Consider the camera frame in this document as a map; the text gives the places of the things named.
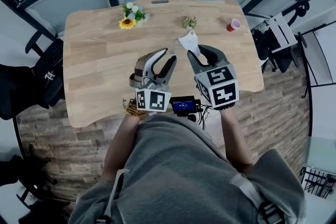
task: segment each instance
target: sunflower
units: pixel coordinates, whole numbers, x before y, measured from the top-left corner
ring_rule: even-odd
[[[130,20],[128,18],[124,18],[119,22],[119,27],[121,29],[131,29],[137,24],[136,20]]]

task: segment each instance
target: wooden tabletop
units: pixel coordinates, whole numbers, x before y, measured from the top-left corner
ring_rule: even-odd
[[[123,111],[122,100],[134,98],[129,76],[137,59],[186,34],[183,16],[196,16],[198,43],[224,52],[238,76],[239,89],[257,92],[264,88],[259,59],[240,5],[234,0],[197,1],[138,0],[150,19],[133,29],[120,29],[121,6],[79,11],[68,16],[64,38],[64,88],[70,124],[84,127]],[[232,18],[241,22],[234,32],[226,30]],[[169,82],[172,96],[195,95],[194,73],[186,50],[174,45],[177,65]],[[158,72],[171,55],[167,53],[154,68]],[[200,60],[206,63],[201,55]]]

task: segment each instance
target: red cup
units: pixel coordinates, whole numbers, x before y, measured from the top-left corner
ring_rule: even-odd
[[[240,21],[238,21],[237,19],[232,19],[232,21],[227,25],[226,29],[229,32],[232,32],[233,30],[240,29],[241,26],[242,25],[241,25]]]

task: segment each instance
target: blue screen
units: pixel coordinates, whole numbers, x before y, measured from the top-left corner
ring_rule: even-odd
[[[194,101],[173,102],[174,111],[193,111]]]

